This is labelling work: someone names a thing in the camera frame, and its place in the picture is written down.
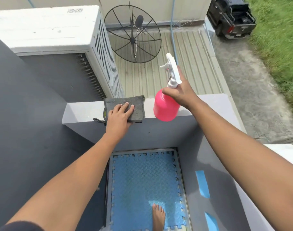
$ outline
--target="person's arm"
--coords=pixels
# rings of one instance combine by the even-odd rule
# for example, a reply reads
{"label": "person's arm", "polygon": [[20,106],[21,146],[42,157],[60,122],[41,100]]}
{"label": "person's arm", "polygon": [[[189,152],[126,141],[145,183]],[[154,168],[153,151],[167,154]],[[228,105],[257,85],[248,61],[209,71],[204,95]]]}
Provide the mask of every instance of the person's arm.
{"label": "person's arm", "polygon": [[70,166],[52,178],[10,219],[30,221],[45,231],[70,231],[76,226],[97,189],[108,159],[127,132],[134,107],[117,105],[108,114],[106,133]]}
{"label": "person's arm", "polygon": [[293,231],[293,165],[218,115],[182,74],[181,80],[177,89],[162,92],[193,114],[226,170],[272,227]]}

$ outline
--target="bare foot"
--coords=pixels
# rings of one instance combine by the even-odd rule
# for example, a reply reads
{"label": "bare foot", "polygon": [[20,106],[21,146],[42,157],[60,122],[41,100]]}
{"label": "bare foot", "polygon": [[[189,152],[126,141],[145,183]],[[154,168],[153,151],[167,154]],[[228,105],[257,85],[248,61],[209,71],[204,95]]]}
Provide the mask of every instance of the bare foot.
{"label": "bare foot", "polygon": [[165,226],[165,211],[159,205],[152,206],[153,231],[163,231]]}

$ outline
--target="white air conditioner unit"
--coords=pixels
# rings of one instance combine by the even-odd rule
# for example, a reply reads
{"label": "white air conditioner unit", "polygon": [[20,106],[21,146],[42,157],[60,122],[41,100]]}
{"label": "white air conditioner unit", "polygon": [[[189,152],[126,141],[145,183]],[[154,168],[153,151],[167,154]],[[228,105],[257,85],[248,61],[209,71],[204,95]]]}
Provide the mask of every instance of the white air conditioner unit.
{"label": "white air conditioner unit", "polygon": [[125,97],[96,5],[2,10],[0,40],[67,102]]}

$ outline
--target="concrete driveway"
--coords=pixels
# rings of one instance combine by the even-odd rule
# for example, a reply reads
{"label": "concrete driveway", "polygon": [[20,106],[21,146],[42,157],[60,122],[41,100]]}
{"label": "concrete driveway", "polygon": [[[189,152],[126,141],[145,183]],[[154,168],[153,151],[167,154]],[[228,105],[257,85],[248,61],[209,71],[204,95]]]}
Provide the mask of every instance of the concrete driveway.
{"label": "concrete driveway", "polygon": [[293,137],[293,114],[247,39],[212,37],[214,50],[248,135],[261,142]]}

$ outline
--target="grass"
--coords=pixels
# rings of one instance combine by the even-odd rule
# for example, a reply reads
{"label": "grass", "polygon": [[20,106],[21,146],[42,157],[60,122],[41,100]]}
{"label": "grass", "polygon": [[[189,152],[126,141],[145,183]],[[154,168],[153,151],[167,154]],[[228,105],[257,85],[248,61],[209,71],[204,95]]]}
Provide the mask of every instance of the grass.
{"label": "grass", "polygon": [[246,0],[257,19],[250,43],[293,110],[293,0]]}

